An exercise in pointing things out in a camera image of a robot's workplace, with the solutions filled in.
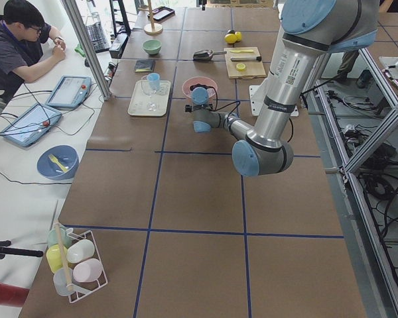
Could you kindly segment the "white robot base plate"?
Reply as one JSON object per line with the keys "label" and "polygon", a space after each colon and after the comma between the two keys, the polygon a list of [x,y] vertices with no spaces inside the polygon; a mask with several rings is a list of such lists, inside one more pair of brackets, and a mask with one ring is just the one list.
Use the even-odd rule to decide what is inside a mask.
{"label": "white robot base plate", "polygon": [[[260,85],[249,86],[251,114],[254,117],[257,117],[261,112],[261,108],[264,103],[264,99],[267,96],[266,92],[267,92],[267,82],[266,81],[263,81],[263,83]],[[287,108],[287,106],[289,106],[289,105],[286,106],[282,103],[279,103],[278,101],[276,101],[275,104],[278,106],[283,106],[285,108]],[[291,116],[292,117],[299,116],[299,110],[296,105],[293,105],[293,111],[291,112]]]}

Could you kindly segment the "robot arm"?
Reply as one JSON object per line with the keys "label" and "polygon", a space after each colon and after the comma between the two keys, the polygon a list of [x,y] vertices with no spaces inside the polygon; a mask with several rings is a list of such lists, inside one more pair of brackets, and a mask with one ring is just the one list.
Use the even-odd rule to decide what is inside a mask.
{"label": "robot arm", "polygon": [[185,110],[194,130],[224,128],[236,137],[232,161],[243,176],[276,174],[293,161],[281,134],[295,109],[317,57],[368,47],[376,38],[379,1],[285,1],[263,102],[254,125],[213,110],[203,87]]}

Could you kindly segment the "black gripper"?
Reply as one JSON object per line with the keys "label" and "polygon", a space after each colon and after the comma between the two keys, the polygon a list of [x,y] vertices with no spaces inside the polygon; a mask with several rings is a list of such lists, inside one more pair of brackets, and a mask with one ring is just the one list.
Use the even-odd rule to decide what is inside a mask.
{"label": "black gripper", "polygon": [[217,94],[217,90],[216,90],[216,88],[215,88],[214,86],[205,85],[205,84],[200,84],[200,83],[191,85],[191,86],[189,87],[189,90],[190,90],[190,91],[194,91],[196,88],[199,88],[199,87],[205,89],[205,90],[208,92],[208,96],[209,96],[209,97],[214,96],[214,95]]}

